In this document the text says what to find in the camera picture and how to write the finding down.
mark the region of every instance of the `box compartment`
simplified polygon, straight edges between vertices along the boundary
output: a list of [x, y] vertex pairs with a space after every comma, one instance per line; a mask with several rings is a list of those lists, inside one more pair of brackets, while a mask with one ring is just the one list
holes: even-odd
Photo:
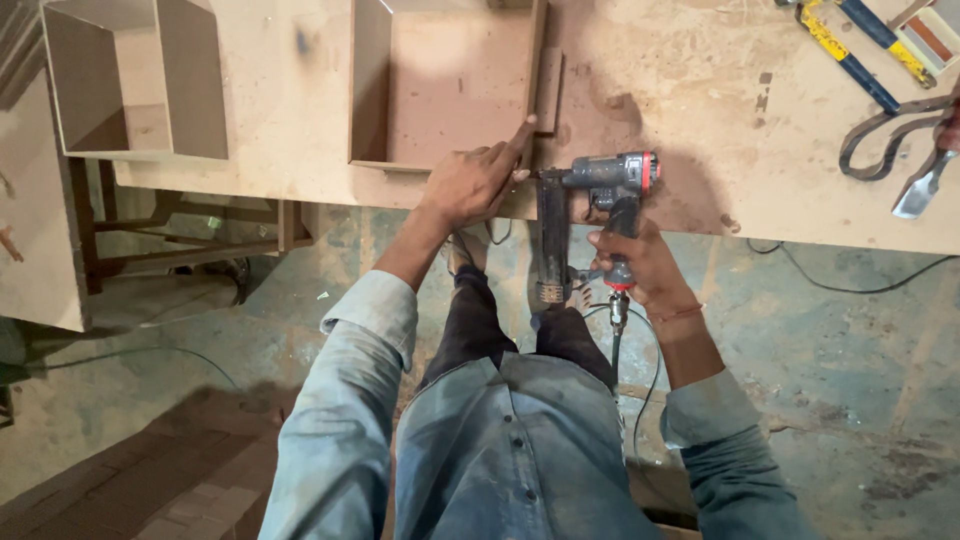
[[42, 17], [66, 156], [228, 157], [213, 13], [188, 0], [60, 0]]
[[350, 163], [429, 171], [534, 112], [547, 2], [490, 3], [353, 0]]

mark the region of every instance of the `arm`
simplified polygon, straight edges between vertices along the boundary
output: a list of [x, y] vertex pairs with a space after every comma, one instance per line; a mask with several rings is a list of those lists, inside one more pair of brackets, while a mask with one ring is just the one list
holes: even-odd
[[444, 158], [383, 257], [326, 315], [321, 329], [329, 337], [280, 430], [260, 538], [380, 537], [417, 290], [446, 237], [493, 217], [512, 182], [525, 177], [511, 179], [511, 171], [533, 129], [530, 120], [509, 143]]
[[786, 486], [757, 425], [760, 414], [723, 363], [696, 295], [657, 225], [642, 221], [638, 239], [594, 232], [593, 268], [623, 255], [647, 310], [672, 392], [660, 418], [663, 440], [682, 448], [704, 538], [820, 538]]

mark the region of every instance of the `right hand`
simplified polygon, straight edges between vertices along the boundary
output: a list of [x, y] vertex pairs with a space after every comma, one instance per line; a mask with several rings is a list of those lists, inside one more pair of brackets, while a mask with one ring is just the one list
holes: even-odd
[[636, 285], [627, 292], [651, 313], [674, 313], [699, 305], [693, 290], [686, 284], [677, 261], [660, 235], [660, 227], [645, 218], [640, 219], [638, 238], [628, 238], [607, 231], [593, 231], [587, 240], [597, 248], [597, 257], [591, 270], [610, 271], [611, 254], [627, 259]]

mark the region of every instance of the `shirt sleeve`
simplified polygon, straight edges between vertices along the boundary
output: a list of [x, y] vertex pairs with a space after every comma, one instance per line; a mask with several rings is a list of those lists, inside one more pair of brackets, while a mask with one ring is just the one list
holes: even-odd
[[679, 388], [660, 417], [663, 440], [682, 448], [705, 540], [820, 539], [763, 438], [760, 414], [729, 370]]
[[329, 333], [277, 441], [259, 537], [379, 538], [401, 369], [416, 341], [417, 297], [371, 271], [324, 318]]

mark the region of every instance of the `shirt cuff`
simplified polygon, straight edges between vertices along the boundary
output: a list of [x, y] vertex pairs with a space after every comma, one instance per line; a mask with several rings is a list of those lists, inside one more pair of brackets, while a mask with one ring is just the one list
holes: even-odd
[[756, 425], [760, 413], [729, 369], [670, 392], [660, 417], [667, 448], [725, 439]]
[[320, 330], [330, 334], [338, 321], [349, 321], [386, 341], [400, 354], [403, 371], [410, 372], [417, 342], [417, 294], [407, 282], [371, 270], [326, 313]]

